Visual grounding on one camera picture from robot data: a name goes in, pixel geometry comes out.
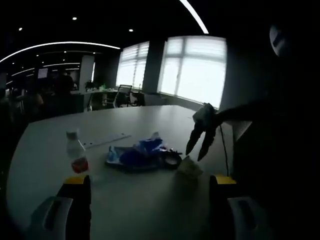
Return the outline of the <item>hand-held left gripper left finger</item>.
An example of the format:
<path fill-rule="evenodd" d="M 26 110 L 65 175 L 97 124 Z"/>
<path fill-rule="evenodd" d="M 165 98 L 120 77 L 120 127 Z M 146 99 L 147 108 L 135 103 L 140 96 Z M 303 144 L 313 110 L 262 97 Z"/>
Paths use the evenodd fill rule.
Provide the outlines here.
<path fill-rule="evenodd" d="M 91 180 L 81 174 L 67 178 L 57 194 L 32 213 L 30 240 L 89 240 L 91 229 Z"/>

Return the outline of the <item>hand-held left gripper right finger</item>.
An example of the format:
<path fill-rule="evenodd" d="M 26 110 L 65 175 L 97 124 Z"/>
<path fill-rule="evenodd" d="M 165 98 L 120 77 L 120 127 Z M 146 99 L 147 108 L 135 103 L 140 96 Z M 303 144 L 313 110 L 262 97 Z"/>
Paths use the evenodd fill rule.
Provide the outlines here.
<path fill-rule="evenodd" d="M 209 178 L 210 221 L 218 240 L 268 240 L 266 210 L 229 176 Z"/>

